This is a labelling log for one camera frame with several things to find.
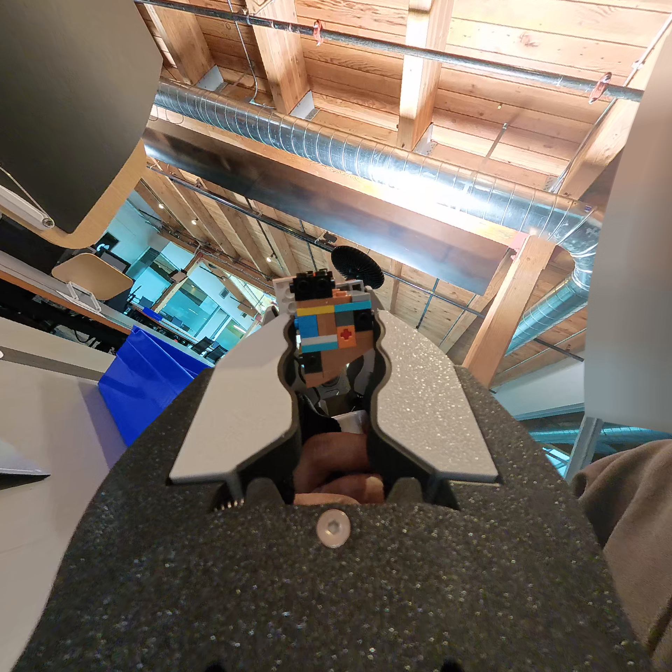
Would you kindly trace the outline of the blue plastic bin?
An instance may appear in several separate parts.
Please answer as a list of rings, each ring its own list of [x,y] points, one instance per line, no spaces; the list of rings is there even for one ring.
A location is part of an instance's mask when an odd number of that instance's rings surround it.
[[[130,447],[172,401],[211,364],[138,327],[98,382],[121,437]]]

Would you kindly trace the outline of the person's brown hoodie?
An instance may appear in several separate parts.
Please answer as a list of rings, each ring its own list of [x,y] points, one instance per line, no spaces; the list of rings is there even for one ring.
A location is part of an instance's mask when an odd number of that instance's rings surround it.
[[[670,671],[671,441],[601,458],[571,484],[638,642],[655,670]]]

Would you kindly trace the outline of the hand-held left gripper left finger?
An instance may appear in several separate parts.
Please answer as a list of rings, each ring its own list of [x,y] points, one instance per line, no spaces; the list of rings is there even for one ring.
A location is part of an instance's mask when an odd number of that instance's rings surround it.
[[[258,479],[273,483],[283,503],[294,494],[292,474],[302,436],[296,392],[294,317],[274,317],[214,367],[169,474],[175,485],[221,483],[233,499]]]

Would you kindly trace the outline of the colourful striped brick model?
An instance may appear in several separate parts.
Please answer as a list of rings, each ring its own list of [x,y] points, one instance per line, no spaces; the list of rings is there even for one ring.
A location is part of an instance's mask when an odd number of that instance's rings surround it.
[[[338,284],[328,270],[295,275],[289,290],[296,306],[300,371],[309,388],[336,377],[374,347],[372,297],[362,279]]]

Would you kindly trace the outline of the silver air duct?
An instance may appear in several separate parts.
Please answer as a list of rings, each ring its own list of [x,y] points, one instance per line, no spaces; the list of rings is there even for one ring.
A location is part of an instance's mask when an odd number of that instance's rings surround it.
[[[572,273],[526,310],[507,354],[587,306],[603,214],[584,202],[171,80],[159,81],[155,105],[260,147],[398,192],[410,194],[414,189],[432,205],[566,250],[573,259]]]

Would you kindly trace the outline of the grey instruction booklet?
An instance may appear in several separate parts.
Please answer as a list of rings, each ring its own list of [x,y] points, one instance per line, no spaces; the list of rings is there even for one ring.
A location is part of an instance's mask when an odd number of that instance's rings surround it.
[[[48,470],[40,468],[1,439],[1,491],[38,483],[49,476]]]

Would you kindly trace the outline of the plywood chair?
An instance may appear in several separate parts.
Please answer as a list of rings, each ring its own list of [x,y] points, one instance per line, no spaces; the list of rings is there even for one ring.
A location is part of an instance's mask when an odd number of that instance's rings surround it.
[[[114,266],[92,253],[80,253],[54,266],[52,277],[72,283],[107,301],[133,286],[134,281]]]

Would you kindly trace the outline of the metal ceiling pipe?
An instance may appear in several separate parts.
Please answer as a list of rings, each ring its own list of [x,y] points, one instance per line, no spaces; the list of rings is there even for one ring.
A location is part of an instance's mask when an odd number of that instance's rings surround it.
[[[310,25],[304,25],[296,22],[268,19],[245,12],[232,12],[179,1],[135,1],[134,3],[175,10],[204,18],[229,21],[253,28],[272,29],[279,32],[296,34],[311,38],[317,45],[325,42],[334,42],[345,46],[362,47],[391,55],[416,57],[424,61],[440,63],[467,72],[497,75],[505,80],[522,82],[526,85],[542,85],[553,89],[572,91],[586,96],[590,104],[594,104],[603,97],[638,104],[644,96],[644,90],[617,85],[612,83],[606,75],[597,81],[561,75],[550,71],[527,69],[520,66],[488,61],[483,58],[457,55],[441,50],[400,44],[388,40],[356,36],[327,29],[319,20],[313,21]]]

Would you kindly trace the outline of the teal air duct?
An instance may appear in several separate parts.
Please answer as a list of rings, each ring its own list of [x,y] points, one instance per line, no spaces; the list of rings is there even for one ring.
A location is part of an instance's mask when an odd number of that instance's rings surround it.
[[[563,428],[544,428],[530,430],[532,438],[539,443],[547,443],[551,445],[558,444],[574,444],[581,432],[580,427],[563,427]],[[608,445],[637,443],[641,445],[646,442],[659,440],[655,433],[649,430],[638,427],[625,426],[602,426],[597,442],[606,443]]]

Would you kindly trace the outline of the black ceiling beam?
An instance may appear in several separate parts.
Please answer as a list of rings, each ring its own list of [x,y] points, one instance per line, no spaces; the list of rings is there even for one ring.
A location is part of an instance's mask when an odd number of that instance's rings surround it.
[[[504,244],[186,128],[151,122],[142,139],[155,159],[475,294],[510,255]]]

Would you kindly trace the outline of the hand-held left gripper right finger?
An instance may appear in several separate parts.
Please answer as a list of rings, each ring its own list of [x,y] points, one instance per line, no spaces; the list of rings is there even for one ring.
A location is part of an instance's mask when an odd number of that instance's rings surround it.
[[[387,310],[374,312],[367,455],[387,493],[413,478],[427,503],[452,482],[494,486],[498,469],[455,366]]]

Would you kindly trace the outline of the white bracket bar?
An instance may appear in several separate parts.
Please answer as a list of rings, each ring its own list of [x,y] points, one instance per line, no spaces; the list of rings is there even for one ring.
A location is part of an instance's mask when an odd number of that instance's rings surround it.
[[[48,231],[55,226],[51,217],[2,185],[1,214],[35,231]]]

